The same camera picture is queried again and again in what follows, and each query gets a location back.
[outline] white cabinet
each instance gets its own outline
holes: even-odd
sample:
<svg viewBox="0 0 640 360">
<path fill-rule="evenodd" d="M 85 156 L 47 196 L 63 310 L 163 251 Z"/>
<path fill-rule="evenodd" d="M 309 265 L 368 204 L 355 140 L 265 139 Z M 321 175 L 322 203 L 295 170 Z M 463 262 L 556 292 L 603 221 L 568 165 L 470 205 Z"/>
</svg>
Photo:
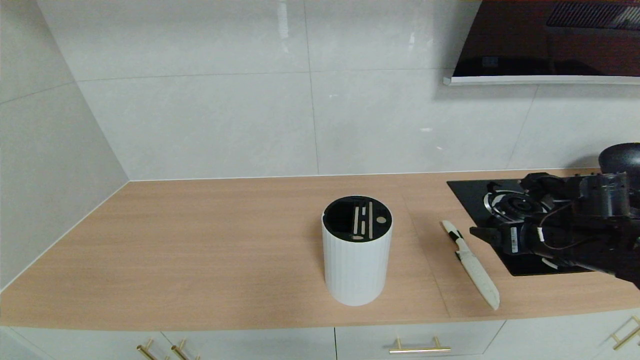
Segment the white cabinet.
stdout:
<svg viewBox="0 0 640 360">
<path fill-rule="evenodd" d="M 338 360 L 399 359 L 415 357 L 461 356 L 482 354 L 504 321 L 432 323 L 419 325 L 380 325 L 335 328 Z M 441 347 L 451 352 L 431 354 L 390 354 L 396 339 L 403 348 Z"/>
<path fill-rule="evenodd" d="M 53 360 L 9 327 L 0 327 L 0 359 Z"/>
<path fill-rule="evenodd" d="M 630 360 L 640 359 L 640 311 L 634 312 L 635 318 L 629 318 L 615 331 L 618 339 L 609 337 L 598 348 L 598 354 L 592 360 Z"/>
<path fill-rule="evenodd" d="M 335 360 L 333 327 L 238 331 L 166 331 L 189 360 Z"/>
<path fill-rule="evenodd" d="M 171 353 L 171 343 L 160 332 L 12 329 L 55 360 L 145 360 L 136 347 L 149 339 L 153 343 L 148 351 L 157 360 Z"/>
<path fill-rule="evenodd" d="M 615 360 L 640 359 L 640 347 L 633 342 L 623 352 L 609 351 L 610 338 L 638 310 L 507 320 L 483 360 Z"/>
</svg>

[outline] wall tile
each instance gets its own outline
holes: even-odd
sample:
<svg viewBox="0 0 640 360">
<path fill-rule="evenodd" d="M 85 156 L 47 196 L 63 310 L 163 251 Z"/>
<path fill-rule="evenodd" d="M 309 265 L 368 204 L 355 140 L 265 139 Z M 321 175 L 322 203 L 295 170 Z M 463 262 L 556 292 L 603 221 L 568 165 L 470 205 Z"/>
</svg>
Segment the wall tile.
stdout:
<svg viewBox="0 0 640 360">
<path fill-rule="evenodd" d="M 308 70 L 301 0 L 39 4 L 78 81 Z"/>
<path fill-rule="evenodd" d="M 439 70 L 312 74 L 320 174 L 500 169 L 535 86 L 444 86 Z"/>
<path fill-rule="evenodd" d="M 312 71 L 453 68 L 480 1 L 310 0 Z"/>
<path fill-rule="evenodd" d="M 0 103 L 73 82 L 35 0 L 1 6 Z"/>
<path fill-rule="evenodd" d="M 640 142 L 632 85 L 540 85 L 509 168 L 597 167 L 608 146 Z"/>
<path fill-rule="evenodd" d="M 317 173 L 308 74 L 80 84 L 132 180 Z"/>
<path fill-rule="evenodd" d="M 127 182 L 75 84 L 0 104 L 1 287 Z"/>
</svg>

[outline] kitchen knife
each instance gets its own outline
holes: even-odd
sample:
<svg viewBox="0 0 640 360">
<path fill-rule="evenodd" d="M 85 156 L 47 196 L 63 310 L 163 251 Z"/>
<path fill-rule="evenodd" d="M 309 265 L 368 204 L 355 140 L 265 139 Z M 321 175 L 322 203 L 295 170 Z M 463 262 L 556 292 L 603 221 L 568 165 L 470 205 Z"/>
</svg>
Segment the kitchen knife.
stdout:
<svg viewBox="0 0 640 360">
<path fill-rule="evenodd" d="M 478 260 L 476 255 L 474 255 L 471 249 L 469 249 L 467 243 L 465 243 L 465 239 L 462 237 L 462 234 L 455 226 L 453 226 L 452 223 L 443 220 L 442 225 L 447 233 L 449 233 L 451 240 L 458 244 L 458 251 L 456 251 L 456 255 L 462 263 L 462 266 L 464 266 L 465 270 L 469 274 L 471 280 L 476 284 L 476 288 L 478 288 L 480 294 L 484 297 L 487 303 L 491 305 L 493 310 L 498 310 L 498 306 L 500 306 L 500 293 L 489 277 L 489 274 L 486 273 L 486 270 L 483 268 L 482 264 L 480 264 L 480 260 Z"/>
</svg>

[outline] white knife block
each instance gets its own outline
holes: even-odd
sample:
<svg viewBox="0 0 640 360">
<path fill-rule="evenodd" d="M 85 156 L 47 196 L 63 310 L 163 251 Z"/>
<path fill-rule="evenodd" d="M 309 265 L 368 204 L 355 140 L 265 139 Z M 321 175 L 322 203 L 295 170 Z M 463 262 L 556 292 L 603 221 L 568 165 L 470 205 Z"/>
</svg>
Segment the white knife block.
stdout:
<svg viewBox="0 0 640 360">
<path fill-rule="evenodd" d="M 380 201 L 355 195 L 331 203 L 322 223 L 324 279 L 329 292 L 349 306 L 372 302 L 387 279 L 391 212 Z"/>
</svg>

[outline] kitchen counter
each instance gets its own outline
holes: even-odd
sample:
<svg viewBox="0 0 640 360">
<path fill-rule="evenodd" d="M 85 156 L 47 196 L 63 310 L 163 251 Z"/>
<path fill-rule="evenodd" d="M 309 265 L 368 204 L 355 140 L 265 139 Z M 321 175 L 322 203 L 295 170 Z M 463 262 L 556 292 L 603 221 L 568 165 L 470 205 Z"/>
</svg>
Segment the kitchen counter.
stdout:
<svg viewBox="0 0 640 360">
<path fill-rule="evenodd" d="M 569 176 L 576 170 L 552 173 Z M 131 182 L 3 293 L 1 325 L 186 331 L 457 322 L 640 307 L 599 273 L 513 277 L 447 180 L 527 171 Z M 328 293 L 320 217 L 362 194 L 394 213 L 387 284 L 349 307 Z M 461 229 L 500 291 L 493 311 L 439 221 Z"/>
</svg>

